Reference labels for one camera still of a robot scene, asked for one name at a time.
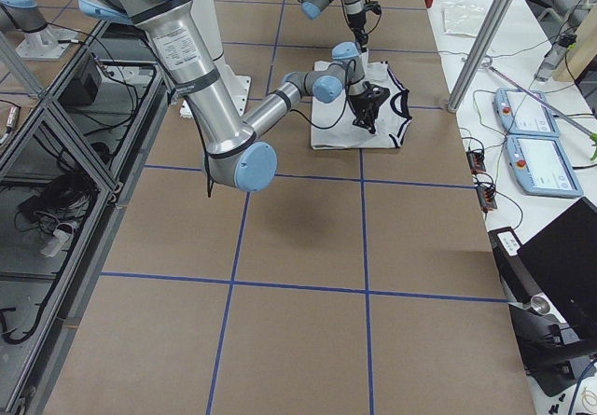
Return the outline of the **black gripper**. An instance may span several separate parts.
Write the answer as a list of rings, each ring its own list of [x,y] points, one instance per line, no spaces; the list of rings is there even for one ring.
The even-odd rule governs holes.
[[[382,104],[389,98],[390,90],[368,81],[364,83],[365,89],[358,94],[349,95],[349,105],[354,114],[353,125],[361,129],[368,126],[368,132],[375,134],[375,120],[379,115]]]
[[[358,0],[345,5],[348,25],[355,34],[355,43],[360,53],[368,51],[368,31],[365,28],[367,13],[373,12],[381,16],[382,7],[376,0]]]

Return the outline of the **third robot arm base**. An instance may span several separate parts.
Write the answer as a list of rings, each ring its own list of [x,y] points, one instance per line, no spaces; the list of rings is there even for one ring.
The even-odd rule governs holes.
[[[52,27],[35,0],[1,0],[1,32],[11,31],[23,34],[16,52],[26,60],[58,60],[78,41],[77,31]]]

